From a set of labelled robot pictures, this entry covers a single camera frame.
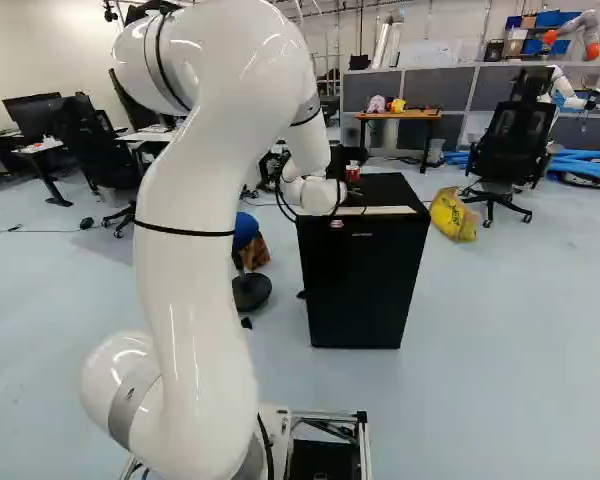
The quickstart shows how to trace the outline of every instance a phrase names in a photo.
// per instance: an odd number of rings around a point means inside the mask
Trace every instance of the red cup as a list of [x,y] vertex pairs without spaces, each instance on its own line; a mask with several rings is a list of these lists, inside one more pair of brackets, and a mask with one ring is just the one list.
[[360,181],[360,167],[358,165],[347,165],[346,176],[348,183],[358,183]]

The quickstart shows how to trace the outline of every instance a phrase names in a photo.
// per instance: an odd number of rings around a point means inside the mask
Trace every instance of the black cabinet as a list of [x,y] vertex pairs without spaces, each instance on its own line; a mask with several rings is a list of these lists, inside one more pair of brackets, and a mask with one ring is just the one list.
[[301,216],[311,344],[400,348],[430,217],[402,174],[363,175],[332,217]]

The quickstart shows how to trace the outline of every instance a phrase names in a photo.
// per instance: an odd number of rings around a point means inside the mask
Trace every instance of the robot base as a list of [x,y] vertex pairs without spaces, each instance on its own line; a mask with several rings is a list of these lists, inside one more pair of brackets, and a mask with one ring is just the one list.
[[[273,454],[274,480],[372,480],[366,412],[290,411],[261,405],[260,416]],[[263,464],[260,479],[267,480],[266,459]],[[141,472],[144,467],[131,457],[119,480],[130,480],[134,473],[139,478]],[[143,478],[161,477],[151,472]]]

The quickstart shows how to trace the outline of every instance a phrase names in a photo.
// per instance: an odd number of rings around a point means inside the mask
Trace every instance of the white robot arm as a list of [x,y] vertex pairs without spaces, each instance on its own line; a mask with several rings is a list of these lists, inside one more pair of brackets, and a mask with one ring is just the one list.
[[598,33],[598,14],[595,10],[582,12],[576,18],[569,20],[557,30],[549,30],[544,34],[543,41],[553,46],[559,37],[575,32],[582,27],[582,38],[586,51],[585,60],[595,60],[600,55],[600,34]]
[[302,205],[328,213],[344,199],[320,178],[330,156],[312,63],[298,28],[264,0],[144,18],[113,53],[138,102],[188,116],[138,195],[134,263],[151,336],[121,332],[93,352],[83,404],[165,479],[229,480],[259,448],[257,387],[229,280],[247,169],[284,136],[285,178]]
[[551,88],[547,93],[539,97],[538,100],[545,103],[555,102],[561,108],[584,110],[587,100],[579,98],[576,95],[575,90],[569,80],[567,80],[562,69],[557,65],[550,65],[549,68],[553,68]]
[[538,101],[545,103],[553,102],[561,109],[570,108],[574,110],[600,111],[600,103],[596,103],[596,98],[600,95],[599,88],[590,89],[587,98],[580,98],[576,95],[571,83],[567,80],[567,77],[559,66],[550,65],[549,68],[553,68],[551,87],[547,93],[538,97]]

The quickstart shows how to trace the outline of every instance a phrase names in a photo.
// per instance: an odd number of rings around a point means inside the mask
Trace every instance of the cardboard box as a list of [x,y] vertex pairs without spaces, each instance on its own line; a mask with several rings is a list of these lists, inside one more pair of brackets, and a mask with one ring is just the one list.
[[515,57],[520,55],[524,41],[527,38],[526,28],[512,28],[504,41],[503,57]]
[[522,22],[520,22],[520,27],[522,28],[533,28],[536,26],[536,16],[527,16],[522,17]]

